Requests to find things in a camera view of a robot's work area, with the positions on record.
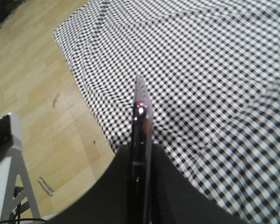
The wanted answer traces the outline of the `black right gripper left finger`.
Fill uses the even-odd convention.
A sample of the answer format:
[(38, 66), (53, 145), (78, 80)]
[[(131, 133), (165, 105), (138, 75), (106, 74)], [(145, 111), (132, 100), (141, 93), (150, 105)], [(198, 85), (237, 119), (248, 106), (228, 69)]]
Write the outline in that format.
[(130, 149), (121, 146), (97, 182), (48, 224), (127, 224)]

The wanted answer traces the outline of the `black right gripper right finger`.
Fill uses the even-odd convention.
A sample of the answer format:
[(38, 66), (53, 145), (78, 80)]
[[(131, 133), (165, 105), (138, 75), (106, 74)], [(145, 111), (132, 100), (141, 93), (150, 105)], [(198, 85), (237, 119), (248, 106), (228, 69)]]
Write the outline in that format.
[(178, 171), (160, 144), (152, 146), (152, 222), (154, 224), (243, 224), (208, 199)]

